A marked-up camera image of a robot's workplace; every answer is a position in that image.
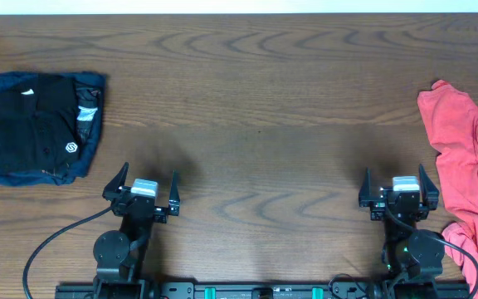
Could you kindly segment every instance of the wood grain surface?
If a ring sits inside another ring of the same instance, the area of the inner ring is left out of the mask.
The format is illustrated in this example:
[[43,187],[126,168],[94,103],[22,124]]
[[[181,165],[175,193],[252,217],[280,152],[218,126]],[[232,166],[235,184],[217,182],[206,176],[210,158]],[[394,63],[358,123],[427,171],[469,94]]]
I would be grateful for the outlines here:
[[[145,272],[215,281],[326,281],[385,273],[381,223],[358,207],[366,166],[383,182],[438,182],[417,93],[438,78],[478,105],[478,14],[0,17],[0,72],[108,75],[103,135],[88,177],[0,187],[0,298],[57,229],[107,206],[105,184],[155,179],[181,215],[154,227]],[[455,220],[441,203],[420,228]],[[49,244],[34,297],[89,282],[108,214]],[[440,279],[461,273],[445,257]]]

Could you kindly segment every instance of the red cloth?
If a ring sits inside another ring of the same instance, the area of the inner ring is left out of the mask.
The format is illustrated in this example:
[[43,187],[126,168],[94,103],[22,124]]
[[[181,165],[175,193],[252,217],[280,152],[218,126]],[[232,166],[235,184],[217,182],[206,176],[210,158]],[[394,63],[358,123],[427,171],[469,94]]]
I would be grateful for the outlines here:
[[[446,210],[464,221],[446,228],[444,238],[478,259],[478,108],[468,94],[445,81],[421,92],[418,106],[429,142],[441,153],[437,169]],[[473,288],[471,261],[451,249],[446,252]]]

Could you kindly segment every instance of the white background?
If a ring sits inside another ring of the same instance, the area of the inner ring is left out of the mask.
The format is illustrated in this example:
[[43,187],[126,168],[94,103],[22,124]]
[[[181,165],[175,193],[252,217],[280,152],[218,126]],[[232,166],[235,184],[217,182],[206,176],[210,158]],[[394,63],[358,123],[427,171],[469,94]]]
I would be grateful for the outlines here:
[[478,12],[478,0],[0,0],[0,14]]

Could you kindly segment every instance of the round white logo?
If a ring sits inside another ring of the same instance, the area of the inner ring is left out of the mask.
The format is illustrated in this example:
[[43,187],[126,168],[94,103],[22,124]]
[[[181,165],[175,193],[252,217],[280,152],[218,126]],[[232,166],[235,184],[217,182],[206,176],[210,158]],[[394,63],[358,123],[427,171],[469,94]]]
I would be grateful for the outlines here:
[[75,142],[70,142],[66,145],[66,150],[68,153],[75,153],[76,152],[76,149],[78,149],[79,147],[76,145]]

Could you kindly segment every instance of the stack of folded clothes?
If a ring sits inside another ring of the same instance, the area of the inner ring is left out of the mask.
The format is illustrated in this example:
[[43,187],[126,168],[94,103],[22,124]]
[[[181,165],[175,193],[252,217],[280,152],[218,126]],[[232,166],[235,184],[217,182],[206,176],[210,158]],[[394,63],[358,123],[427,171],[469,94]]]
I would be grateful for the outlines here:
[[95,73],[0,74],[0,184],[71,184],[100,138],[105,78]]

